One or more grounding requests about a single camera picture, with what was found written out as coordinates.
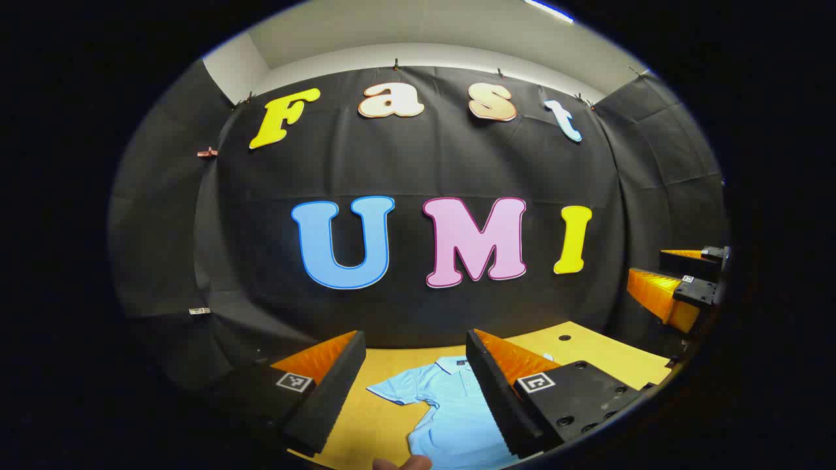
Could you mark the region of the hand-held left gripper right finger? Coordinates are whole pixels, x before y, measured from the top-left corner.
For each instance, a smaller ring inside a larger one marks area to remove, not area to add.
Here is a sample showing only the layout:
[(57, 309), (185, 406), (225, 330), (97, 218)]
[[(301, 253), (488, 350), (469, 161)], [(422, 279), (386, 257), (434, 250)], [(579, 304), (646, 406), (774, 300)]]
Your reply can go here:
[(576, 440), (644, 394), (584, 360), (558, 365), (472, 328), (466, 357), (511, 454), (528, 458)]

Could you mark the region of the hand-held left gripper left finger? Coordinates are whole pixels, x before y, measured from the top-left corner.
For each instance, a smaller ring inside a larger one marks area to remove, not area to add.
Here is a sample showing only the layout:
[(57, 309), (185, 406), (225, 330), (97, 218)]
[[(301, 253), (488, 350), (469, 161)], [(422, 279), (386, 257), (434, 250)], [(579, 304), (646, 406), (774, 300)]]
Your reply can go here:
[(230, 372), (209, 387), (209, 402), (261, 447), (313, 457), (325, 449), (365, 358), (364, 331), (353, 330)]

